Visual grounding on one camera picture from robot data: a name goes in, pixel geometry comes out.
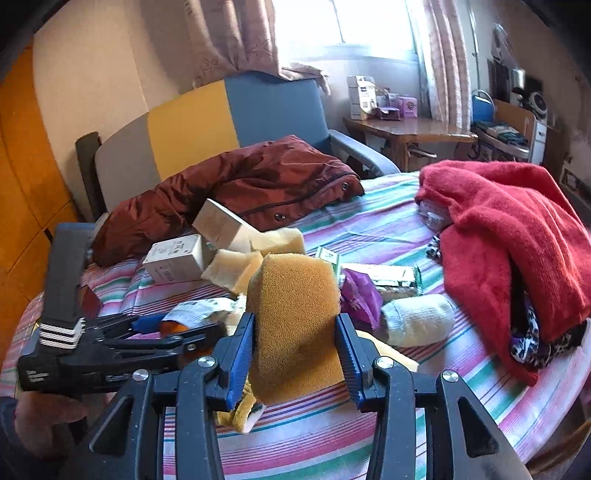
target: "purple box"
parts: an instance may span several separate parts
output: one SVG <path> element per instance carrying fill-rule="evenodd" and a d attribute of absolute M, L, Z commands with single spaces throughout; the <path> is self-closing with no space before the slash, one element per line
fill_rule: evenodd
<path fill-rule="evenodd" d="M 414 97 L 398 96 L 396 99 L 397 107 L 400 109 L 400 115 L 403 118 L 416 118 L 418 102 Z"/>

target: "striped bedsheet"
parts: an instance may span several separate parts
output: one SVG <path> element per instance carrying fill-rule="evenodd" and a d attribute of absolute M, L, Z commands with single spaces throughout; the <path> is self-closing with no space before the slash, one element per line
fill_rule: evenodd
<path fill-rule="evenodd" d="M 416 173 L 364 182 L 366 195 L 317 210 L 296 222 L 308 254 L 319 245 L 343 255 L 345 262 L 418 265 L 426 293 L 445 293 L 441 266 L 425 255 L 432 236 L 413 197 Z M 224 296 L 204 281 L 156 286 L 137 260 L 112 268 L 91 267 L 85 280 L 104 303 L 102 314 L 166 312 L 185 300 Z M 0 375 L 0 394 L 15 391 L 15 361 L 39 316 L 42 299 L 23 314 Z M 570 355 L 557 358 L 528 388 L 512 378 L 496 355 L 490 355 L 477 328 L 460 308 L 452 334 L 443 342 L 402 349 L 420 363 L 420 371 L 443 368 L 459 372 L 480 398 L 520 458 L 526 462 L 548 440 L 581 390 L 591 369 L 591 339 Z M 165 428 L 165 480 L 175 478 L 174 409 Z M 375 415 L 361 414 L 348 400 L 343 384 L 279 406 L 269 407 L 248 435 L 219 428 L 226 478 L 288 480 L 363 478 L 371 453 Z M 424 414 L 417 410 L 417 479 L 425 477 Z"/>

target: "plastic bag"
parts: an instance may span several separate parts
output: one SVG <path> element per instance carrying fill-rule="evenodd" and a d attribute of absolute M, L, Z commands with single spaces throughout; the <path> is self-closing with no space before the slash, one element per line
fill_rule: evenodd
<path fill-rule="evenodd" d="M 371 325 L 372 330 L 379 328 L 379 316 L 383 305 L 374 283 L 366 273 L 344 268 L 345 275 L 340 291 L 340 310 L 348 313 L 351 320 Z"/>

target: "dark red jacket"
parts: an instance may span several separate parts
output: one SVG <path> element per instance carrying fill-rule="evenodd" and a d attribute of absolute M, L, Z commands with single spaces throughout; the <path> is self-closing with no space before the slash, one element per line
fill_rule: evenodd
<path fill-rule="evenodd" d="M 95 238 L 94 259 L 108 267 L 145 255 L 191 225 L 207 198 L 267 231 L 363 193 L 347 165 L 290 135 L 216 155 L 120 203 Z"/>

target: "wooden desk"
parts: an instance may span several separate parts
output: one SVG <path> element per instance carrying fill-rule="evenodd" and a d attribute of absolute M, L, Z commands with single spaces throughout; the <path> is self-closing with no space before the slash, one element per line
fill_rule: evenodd
<path fill-rule="evenodd" d="M 430 118 L 351 120 L 343 117 L 349 136 L 366 143 L 365 135 L 385 138 L 391 144 L 388 157 L 401 171 L 408 171 L 408 146 L 418 143 L 454 142 L 471 144 L 477 136 L 469 128 L 458 128 Z"/>

